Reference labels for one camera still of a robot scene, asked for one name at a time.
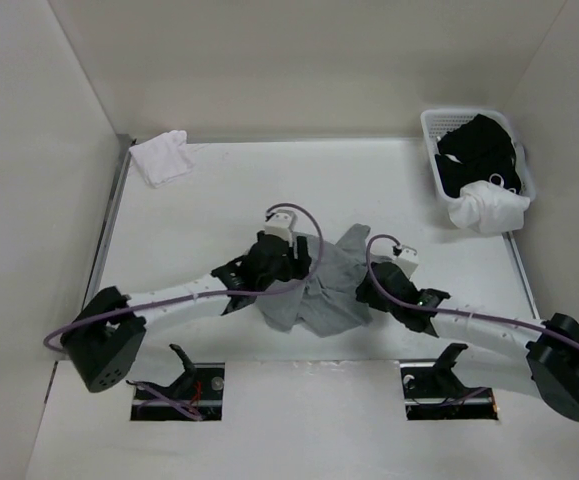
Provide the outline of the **grey tank top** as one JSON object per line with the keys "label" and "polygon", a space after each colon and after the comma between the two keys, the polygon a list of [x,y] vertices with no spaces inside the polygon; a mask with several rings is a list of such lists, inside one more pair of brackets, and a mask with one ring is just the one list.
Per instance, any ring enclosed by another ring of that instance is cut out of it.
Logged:
{"label": "grey tank top", "polygon": [[369,234],[369,226],[352,225],[336,243],[324,244],[320,266],[309,280],[287,293],[259,297],[256,306],[266,324],[281,332],[301,324],[321,338],[369,325],[369,307],[356,300],[367,273]]}

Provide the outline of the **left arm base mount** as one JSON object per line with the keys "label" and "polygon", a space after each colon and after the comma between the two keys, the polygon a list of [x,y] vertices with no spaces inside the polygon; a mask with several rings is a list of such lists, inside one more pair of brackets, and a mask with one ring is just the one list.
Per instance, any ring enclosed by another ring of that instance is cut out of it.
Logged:
{"label": "left arm base mount", "polygon": [[169,348],[182,371],[169,385],[127,381],[134,388],[130,420],[143,422],[221,421],[226,368],[224,363],[195,363],[176,344]]}

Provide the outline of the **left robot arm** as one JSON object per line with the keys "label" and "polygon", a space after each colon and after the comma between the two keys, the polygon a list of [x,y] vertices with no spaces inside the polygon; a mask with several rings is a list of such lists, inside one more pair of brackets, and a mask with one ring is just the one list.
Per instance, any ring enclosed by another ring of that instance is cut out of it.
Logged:
{"label": "left robot arm", "polygon": [[127,377],[150,329],[226,316],[288,293],[308,278],[312,263],[305,236],[285,240],[260,231],[247,253],[198,280],[142,294],[100,290],[59,342],[87,390],[100,393]]}

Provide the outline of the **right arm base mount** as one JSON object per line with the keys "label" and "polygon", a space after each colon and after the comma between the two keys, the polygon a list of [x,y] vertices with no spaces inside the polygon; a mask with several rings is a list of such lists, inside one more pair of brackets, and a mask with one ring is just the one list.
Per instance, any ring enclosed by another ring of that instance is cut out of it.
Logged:
{"label": "right arm base mount", "polygon": [[498,420],[490,388],[466,387],[454,374],[466,344],[452,343],[435,360],[400,364],[405,414],[409,421]]}

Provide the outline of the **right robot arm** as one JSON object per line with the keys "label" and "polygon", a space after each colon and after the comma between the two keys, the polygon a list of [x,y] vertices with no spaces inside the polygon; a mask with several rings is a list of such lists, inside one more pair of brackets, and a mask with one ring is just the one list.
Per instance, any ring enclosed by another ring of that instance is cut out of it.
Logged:
{"label": "right robot arm", "polygon": [[417,288],[393,262],[371,263],[355,295],[413,332],[449,340],[426,378],[440,393],[517,392],[579,422],[579,323],[573,317],[556,313],[535,324],[468,306],[445,308],[449,293]]}

